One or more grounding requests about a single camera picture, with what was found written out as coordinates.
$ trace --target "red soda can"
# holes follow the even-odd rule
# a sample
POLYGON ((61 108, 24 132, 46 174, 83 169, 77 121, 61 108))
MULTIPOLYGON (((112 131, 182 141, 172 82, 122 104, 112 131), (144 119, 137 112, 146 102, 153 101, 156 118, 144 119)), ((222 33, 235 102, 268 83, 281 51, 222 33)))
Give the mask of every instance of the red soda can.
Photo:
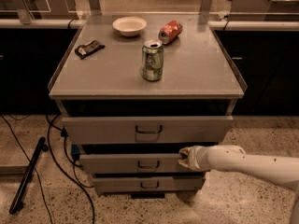
POLYGON ((163 44, 169 44, 172 42, 181 32, 183 26, 179 21, 170 21, 167 25, 160 29, 159 39, 163 44))

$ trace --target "drawer handle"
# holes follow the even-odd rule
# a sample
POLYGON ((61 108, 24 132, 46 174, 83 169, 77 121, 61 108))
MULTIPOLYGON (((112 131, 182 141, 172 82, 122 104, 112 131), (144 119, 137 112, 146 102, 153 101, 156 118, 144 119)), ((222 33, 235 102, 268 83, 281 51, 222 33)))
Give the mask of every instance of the drawer handle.
POLYGON ((138 161, 138 168, 143 168, 143 169, 157 169, 159 166, 160 166, 160 161, 157 161, 156 165, 151 165, 151 166, 142 165, 141 161, 138 161))
POLYGON ((158 131, 140 131, 138 125, 135 126, 135 131, 136 131, 137 133, 143 133, 143 134, 161 133, 162 130, 163 130, 163 126, 162 126, 162 125, 160 125, 158 131))
POLYGON ((149 187, 144 186, 143 182, 141 182, 141 183, 140 183, 140 187, 141 187, 142 189, 157 189, 157 188, 159 188, 159 181, 157 181, 156 186, 149 186, 149 187))

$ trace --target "green soda can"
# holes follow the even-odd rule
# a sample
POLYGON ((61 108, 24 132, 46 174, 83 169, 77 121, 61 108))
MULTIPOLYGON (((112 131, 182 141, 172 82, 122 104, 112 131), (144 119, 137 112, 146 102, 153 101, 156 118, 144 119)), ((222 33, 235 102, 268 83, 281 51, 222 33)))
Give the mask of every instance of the green soda can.
POLYGON ((161 41, 146 41, 142 48, 143 78, 157 81, 162 78, 164 48, 161 41))

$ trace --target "soda can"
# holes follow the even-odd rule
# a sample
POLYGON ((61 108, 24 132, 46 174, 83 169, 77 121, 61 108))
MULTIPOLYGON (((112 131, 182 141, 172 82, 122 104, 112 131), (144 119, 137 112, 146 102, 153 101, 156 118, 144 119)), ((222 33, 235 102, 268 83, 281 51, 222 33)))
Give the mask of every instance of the soda can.
POLYGON ((164 48, 161 41, 146 41, 142 48, 143 78, 157 81, 162 78, 164 48))
POLYGON ((172 42, 181 32, 183 26, 179 21, 170 21, 167 25, 160 29, 159 39, 163 44, 172 42))

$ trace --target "speckled floor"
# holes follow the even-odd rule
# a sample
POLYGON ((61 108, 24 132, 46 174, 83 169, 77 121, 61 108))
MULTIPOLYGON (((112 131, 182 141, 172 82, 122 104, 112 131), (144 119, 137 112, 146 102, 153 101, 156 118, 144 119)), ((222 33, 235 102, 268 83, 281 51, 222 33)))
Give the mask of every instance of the speckled floor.
MULTIPOLYGON (((31 156, 40 136, 47 134, 45 116, 30 116, 11 124, 24 149, 31 156)), ((62 127, 58 118, 56 125, 62 127)), ((0 166, 27 165, 10 129, 0 118, 0 166)), ((298 117, 235 117, 221 145, 240 145, 250 154, 299 157, 298 117)), ((64 139, 52 129, 50 143, 57 161, 73 176, 63 152, 64 139)), ((86 196, 55 166, 50 153, 42 152, 36 166, 41 176, 47 206, 54 223, 92 223, 92 209, 86 196)), ((88 175, 76 170, 88 184, 88 175)), ((0 179, 0 223, 50 223, 36 175, 29 183, 23 209, 8 210, 20 180, 0 179)), ((98 196, 87 189, 95 207, 95 223, 288 223, 294 193, 253 177, 212 171, 197 194, 166 193, 163 199, 131 199, 130 195, 98 196)))

